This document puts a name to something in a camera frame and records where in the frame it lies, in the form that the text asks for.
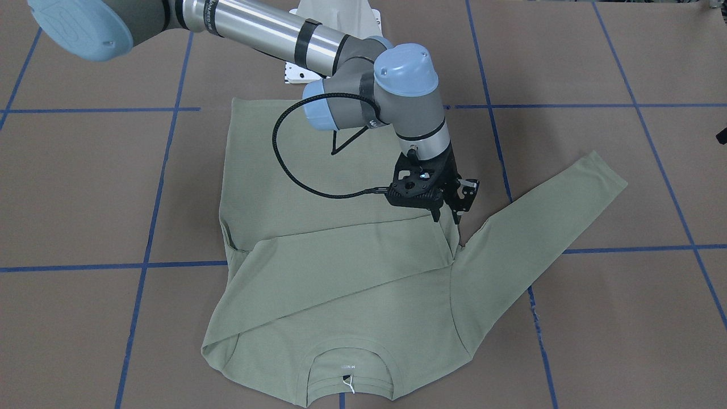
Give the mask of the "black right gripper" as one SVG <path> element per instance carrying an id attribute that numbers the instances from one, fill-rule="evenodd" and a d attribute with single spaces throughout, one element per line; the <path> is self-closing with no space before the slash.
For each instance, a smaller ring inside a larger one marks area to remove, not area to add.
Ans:
<path id="1" fill-rule="evenodd" d="M 386 199 L 393 206 L 431 210 L 435 223 L 441 219 L 441 207 L 447 204 L 453 222 L 458 226 L 462 220 L 459 179 L 451 145 L 430 160 L 423 160 L 418 150 L 410 147 L 395 163 L 394 178 L 386 191 Z"/>

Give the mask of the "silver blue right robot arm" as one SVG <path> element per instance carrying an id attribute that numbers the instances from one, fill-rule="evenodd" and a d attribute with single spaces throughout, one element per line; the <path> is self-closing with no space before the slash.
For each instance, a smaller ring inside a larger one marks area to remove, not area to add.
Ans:
<path id="1" fill-rule="evenodd" d="M 257 1 L 29 1 L 34 20 L 66 51 L 107 61 L 170 29 L 206 31 L 319 75 L 302 100 L 278 117 L 272 143 L 282 170 L 294 178 L 278 149 L 284 119 L 303 108 L 309 124 L 334 133 L 391 126 L 402 151 L 392 183 L 341 195 L 383 194 L 396 207 L 428 210 L 439 221 L 447 206 L 459 223 L 479 183 L 463 179 L 438 90 L 439 77 L 423 45 L 392 45 L 381 36 L 359 39 L 317 20 Z"/>

